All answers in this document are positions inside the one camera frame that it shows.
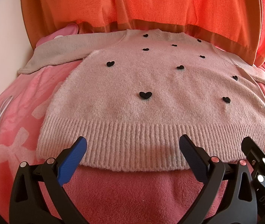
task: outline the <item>curtain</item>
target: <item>curtain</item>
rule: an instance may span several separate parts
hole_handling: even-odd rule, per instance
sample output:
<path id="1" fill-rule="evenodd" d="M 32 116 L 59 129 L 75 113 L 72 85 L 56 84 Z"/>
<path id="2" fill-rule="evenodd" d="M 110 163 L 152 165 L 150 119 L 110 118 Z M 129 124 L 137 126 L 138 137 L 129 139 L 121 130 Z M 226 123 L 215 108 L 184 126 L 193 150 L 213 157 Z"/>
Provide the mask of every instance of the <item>curtain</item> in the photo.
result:
<path id="1" fill-rule="evenodd" d="M 265 0 L 21 0 L 32 47 L 69 23 L 79 33 L 125 29 L 185 32 L 265 64 Z"/>

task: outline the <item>sweater sleeve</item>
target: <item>sweater sleeve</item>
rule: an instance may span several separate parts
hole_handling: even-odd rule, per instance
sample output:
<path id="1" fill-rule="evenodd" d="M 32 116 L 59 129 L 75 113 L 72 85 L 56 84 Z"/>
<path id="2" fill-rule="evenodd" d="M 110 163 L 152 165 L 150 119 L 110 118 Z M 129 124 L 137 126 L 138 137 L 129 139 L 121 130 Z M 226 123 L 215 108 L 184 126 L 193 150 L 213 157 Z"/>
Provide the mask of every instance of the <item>sweater sleeve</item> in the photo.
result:
<path id="1" fill-rule="evenodd" d="M 94 50 L 120 42 L 126 31 L 68 35 L 36 47 L 32 58 L 19 74 L 31 74 L 48 65 L 61 65 L 86 58 Z"/>

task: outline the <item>pink plush object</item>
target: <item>pink plush object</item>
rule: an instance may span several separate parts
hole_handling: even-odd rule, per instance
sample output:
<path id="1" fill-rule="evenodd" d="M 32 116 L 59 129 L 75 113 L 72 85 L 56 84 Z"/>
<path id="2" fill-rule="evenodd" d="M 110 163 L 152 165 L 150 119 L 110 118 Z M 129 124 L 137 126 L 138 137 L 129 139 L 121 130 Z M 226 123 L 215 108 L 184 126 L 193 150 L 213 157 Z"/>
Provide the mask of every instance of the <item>pink plush object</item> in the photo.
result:
<path id="1" fill-rule="evenodd" d="M 22 161 L 30 165 L 45 161 L 37 159 L 36 146 L 47 107 L 79 64 L 75 61 L 22 74 L 0 95 L 0 105 L 14 96 L 0 122 L 0 214 L 6 221 L 17 169 Z M 265 95 L 265 85 L 258 84 Z M 225 185 L 208 216 L 216 212 Z M 176 224 L 202 186 L 191 170 L 124 173 L 79 166 L 63 187 L 90 224 Z M 49 210 L 58 217 L 43 183 L 41 189 Z"/>
<path id="2" fill-rule="evenodd" d="M 78 25 L 75 23 L 71 23 L 71 24 L 67 25 L 65 28 L 62 28 L 62 29 L 48 35 L 47 37 L 43 37 L 40 40 L 38 40 L 38 42 L 36 43 L 36 47 L 38 47 L 39 45 L 41 45 L 47 41 L 50 41 L 50 40 L 53 40 L 53 39 L 56 39 L 56 38 L 59 38 L 62 36 L 76 35 L 76 34 L 78 34 Z"/>

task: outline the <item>pink sweater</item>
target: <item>pink sweater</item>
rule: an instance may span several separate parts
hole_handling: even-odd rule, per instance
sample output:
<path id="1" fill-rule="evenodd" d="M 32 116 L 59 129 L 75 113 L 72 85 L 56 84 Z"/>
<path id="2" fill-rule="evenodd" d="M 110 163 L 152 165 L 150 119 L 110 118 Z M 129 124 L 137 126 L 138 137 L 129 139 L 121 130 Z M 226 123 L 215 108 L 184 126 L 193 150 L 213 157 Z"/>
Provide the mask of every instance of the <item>pink sweater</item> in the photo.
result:
<path id="1" fill-rule="evenodd" d="M 78 136 L 81 164 L 114 171 L 188 168 L 182 134 L 225 162 L 244 158 L 246 136 L 265 151 L 265 73 L 238 56 L 185 33 L 126 30 L 46 42 L 20 73 L 82 58 L 48 107 L 41 158 Z"/>

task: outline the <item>ribbed hem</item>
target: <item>ribbed hem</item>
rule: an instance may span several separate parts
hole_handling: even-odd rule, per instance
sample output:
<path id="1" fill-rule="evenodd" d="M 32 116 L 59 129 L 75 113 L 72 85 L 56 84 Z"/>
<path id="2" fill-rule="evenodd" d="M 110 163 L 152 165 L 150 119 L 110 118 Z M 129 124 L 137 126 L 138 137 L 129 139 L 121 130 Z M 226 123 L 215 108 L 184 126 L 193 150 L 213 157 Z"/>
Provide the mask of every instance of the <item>ribbed hem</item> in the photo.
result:
<path id="1" fill-rule="evenodd" d="M 163 125 L 46 116 L 37 145 L 40 158 L 57 157 L 79 136 L 87 139 L 85 166 L 113 171 L 169 171 L 188 169 L 179 150 L 187 134 L 196 146 L 224 162 L 244 159 L 242 139 L 250 136 L 265 152 L 265 125 Z"/>
<path id="2" fill-rule="evenodd" d="M 165 32 L 161 31 L 160 29 L 154 29 L 153 32 L 158 36 L 166 40 L 183 40 L 186 38 L 185 33 L 171 33 L 171 32 Z"/>

